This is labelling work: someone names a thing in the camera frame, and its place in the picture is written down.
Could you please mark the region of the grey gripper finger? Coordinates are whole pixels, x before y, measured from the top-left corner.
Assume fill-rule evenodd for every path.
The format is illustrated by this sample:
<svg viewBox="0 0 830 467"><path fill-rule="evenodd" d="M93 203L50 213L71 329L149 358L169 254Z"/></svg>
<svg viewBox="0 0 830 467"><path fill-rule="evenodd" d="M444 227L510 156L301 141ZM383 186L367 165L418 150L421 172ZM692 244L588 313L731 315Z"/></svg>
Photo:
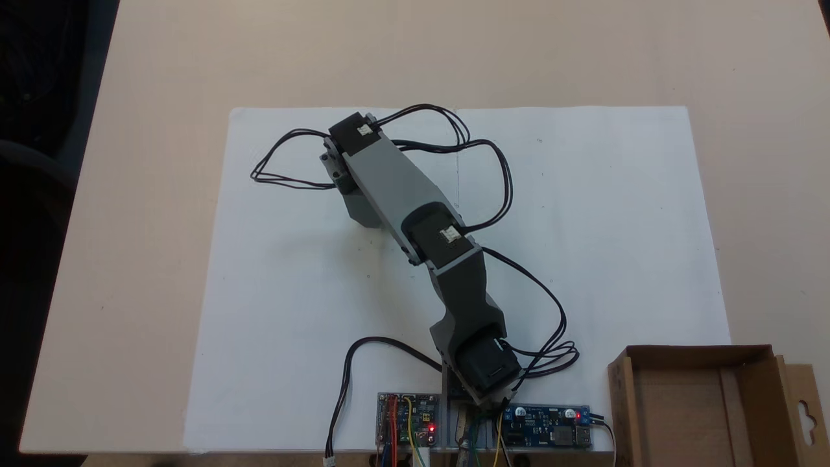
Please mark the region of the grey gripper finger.
<svg viewBox="0 0 830 467"><path fill-rule="evenodd" d="M350 218L368 230L382 230L383 222L377 214L370 199L362 192L362 189L355 188L347 194L342 195Z"/></svg>

